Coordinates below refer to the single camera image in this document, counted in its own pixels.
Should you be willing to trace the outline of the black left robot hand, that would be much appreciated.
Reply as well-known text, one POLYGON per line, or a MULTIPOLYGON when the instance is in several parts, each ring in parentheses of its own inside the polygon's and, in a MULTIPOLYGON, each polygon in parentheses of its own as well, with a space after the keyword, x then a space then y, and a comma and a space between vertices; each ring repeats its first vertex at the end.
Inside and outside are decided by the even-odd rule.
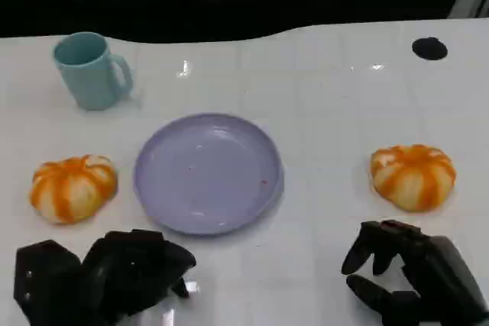
POLYGON ((189 298, 183 276, 194 266, 194 255, 159 231, 110 231, 81 263, 83 295, 103 325, 116 325, 169 292, 189 298))

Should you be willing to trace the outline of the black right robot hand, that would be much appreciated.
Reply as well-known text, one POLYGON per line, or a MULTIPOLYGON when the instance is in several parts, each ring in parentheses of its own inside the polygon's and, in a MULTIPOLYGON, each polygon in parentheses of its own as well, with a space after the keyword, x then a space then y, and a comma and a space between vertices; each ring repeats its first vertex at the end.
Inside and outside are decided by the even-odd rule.
POLYGON ((342 274, 351 291, 381 316, 384 325, 486 325, 488 306, 466 262, 445 236, 395 221, 365 221, 349 250, 342 274), (372 257, 372 272, 383 274, 395 256, 410 291, 389 292, 356 272, 372 257))

